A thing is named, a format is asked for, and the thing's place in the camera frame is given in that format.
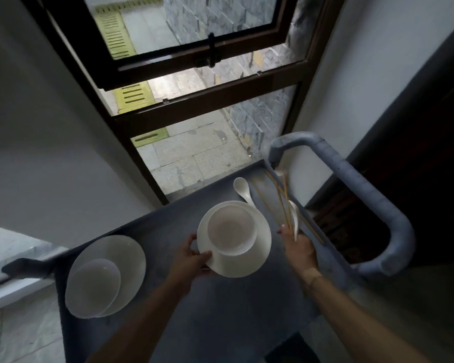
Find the stone wall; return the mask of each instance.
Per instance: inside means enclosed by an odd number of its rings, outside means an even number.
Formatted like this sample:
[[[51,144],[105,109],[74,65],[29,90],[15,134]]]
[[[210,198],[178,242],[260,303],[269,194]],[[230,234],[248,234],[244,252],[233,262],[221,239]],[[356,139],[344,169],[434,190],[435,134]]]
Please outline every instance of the stone wall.
[[[276,0],[164,0],[166,21],[181,43],[270,23]],[[304,58],[322,0],[298,0],[283,44],[222,60],[197,69],[208,87],[286,65]],[[242,143],[265,156],[283,128],[295,86],[224,109]]]

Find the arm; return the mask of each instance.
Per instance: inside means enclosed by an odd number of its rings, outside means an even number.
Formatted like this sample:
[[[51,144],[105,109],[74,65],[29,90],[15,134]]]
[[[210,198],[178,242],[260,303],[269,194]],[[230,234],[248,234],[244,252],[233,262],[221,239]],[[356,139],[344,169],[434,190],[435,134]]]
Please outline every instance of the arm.
[[[299,234],[294,241],[285,226],[281,226],[279,233],[291,266],[306,283],[316,305],[354,361],[430,363],[416,348],[371,317],[320,274],[316,250],[307,236]]]
[[[176,306],[190,291],[192,281],[201,274],[212,273],[201,269],[212,252],[199,255],[192,251],[190,245],[194,239],[196,235],[192,234],[182,245],[166,281],[134,308],[130,321],[92,354],[87,363],[147,363],[150,360]]]

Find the blue-gray handle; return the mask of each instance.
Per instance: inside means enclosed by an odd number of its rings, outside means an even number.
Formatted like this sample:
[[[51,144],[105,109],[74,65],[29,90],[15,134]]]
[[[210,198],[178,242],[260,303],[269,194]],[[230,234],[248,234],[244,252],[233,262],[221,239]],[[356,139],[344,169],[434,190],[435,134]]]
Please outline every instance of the blue-gray handle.
[[[285,150],[309,146],[319,158],[352,190],[390,229],[390,243],[375,259],[353,265],[367,279],[391,276],[409,264],[415,251],[415,234],[408,218],[323,138],[311,132],[297,132],[275,139],[269,150],[269,163],[276,167]]]

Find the bracelet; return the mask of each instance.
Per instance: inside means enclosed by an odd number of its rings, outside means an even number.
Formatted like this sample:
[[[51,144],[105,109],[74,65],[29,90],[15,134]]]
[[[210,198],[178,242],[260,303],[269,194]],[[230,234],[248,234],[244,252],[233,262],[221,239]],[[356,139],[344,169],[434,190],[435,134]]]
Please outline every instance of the bracelet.
[[[303,280],[308,284],[309,287],[313,285],[313,282],[321,275],[317,268],[309,268],[303,271]]]

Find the forearm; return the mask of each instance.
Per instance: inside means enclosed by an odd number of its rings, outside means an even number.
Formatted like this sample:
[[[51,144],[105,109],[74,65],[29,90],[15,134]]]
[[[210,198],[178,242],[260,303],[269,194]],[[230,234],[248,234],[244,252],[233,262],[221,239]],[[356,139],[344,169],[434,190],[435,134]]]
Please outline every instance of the forearm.
[[[148,362],[181,299],[176,286],[163,283],[134,308],[130,322],[92,354],[87,363]]]
[[[304,278],[310,292],[351,357],[358,363],[413,362],[429,360],[417,349],[371,317],[328,279]]]

